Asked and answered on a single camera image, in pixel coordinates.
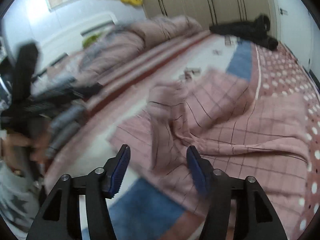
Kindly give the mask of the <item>left hand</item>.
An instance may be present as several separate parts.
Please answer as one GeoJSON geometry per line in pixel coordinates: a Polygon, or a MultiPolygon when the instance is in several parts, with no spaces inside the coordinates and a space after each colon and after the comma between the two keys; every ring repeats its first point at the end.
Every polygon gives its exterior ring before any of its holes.
{"type": "Polygon", "coordinates": [[[50,133],[42,132],[36,139],[30,139],[21,133],[9,133],[1,138],[2,155],[4,162],[12,171],[25,173],[24,157],[25,151],[31,150],[27,160],[35,161],[38,164],[46,164],[48,157],[46,150],[51,140],[50,133]]]}

